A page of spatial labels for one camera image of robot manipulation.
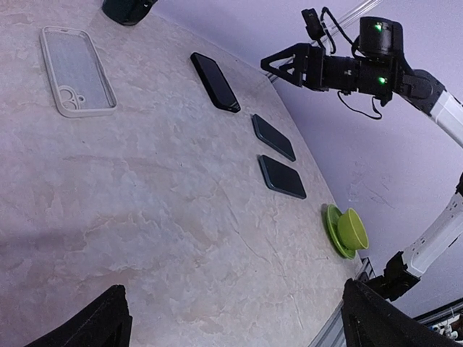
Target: green cup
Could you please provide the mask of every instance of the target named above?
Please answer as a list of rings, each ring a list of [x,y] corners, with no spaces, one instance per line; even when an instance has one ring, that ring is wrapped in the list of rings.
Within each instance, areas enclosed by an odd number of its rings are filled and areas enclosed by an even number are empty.
[[[348,209],[338,220],[338,237],[352,251],[368,248],[368,236],[357,212]]]

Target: table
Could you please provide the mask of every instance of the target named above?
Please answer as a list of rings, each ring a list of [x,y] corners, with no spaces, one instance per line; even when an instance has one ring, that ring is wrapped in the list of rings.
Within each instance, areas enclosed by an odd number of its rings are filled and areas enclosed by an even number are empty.
[[[284,104],[260,71],[155,11],[122,27],[99,5],[0,13],[0,345],[35,340],[116,283],[131,346],[308,345],[360,260],[331,248],[320,209],[333,197]],[[46,25],[90,33],[113,116],[57,112]],[[220,64],[241,112],[212,105],[193,51]],[[292,141],[295,163],[256,138],[253,113]],[[269,190],[260,154],[297,169],[308,198]]]

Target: black pot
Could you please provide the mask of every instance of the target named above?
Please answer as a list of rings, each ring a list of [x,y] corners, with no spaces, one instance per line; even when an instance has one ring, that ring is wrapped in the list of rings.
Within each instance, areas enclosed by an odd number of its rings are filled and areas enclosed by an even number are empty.
[[[103,12],[122,25],[135,25],[150,11],[158,0],[104,0]]]

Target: green plate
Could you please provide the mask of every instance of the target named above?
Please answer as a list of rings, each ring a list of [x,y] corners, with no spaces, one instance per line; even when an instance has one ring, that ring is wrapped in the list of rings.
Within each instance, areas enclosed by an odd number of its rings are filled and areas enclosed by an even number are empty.
[[[342,212],[335,206],[329,205],[328,210],[326,211],[326,226],[328,226],[328,233],[331,237],[331,240],[338,250],[338,252],[347,259],[354,259],[355,251],[347,249],[340,241],[338,237],[338,219],[341,217]]]

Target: smartphone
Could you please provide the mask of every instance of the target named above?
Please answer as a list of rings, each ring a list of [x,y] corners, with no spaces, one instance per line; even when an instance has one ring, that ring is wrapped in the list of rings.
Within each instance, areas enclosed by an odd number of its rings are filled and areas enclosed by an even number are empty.
[[[296,170],[266,155],[259,156],[258,160],[268,188],[300,199],[307,197]]]
[[[197,52],[190,58],[214,106],[233,113],[241,111],[238,100],[217,63]]]
[[[296,161],[296,155],[287,137],[257,114],[252,116],[252,125],[259,140],[290,159],[290,161]]]

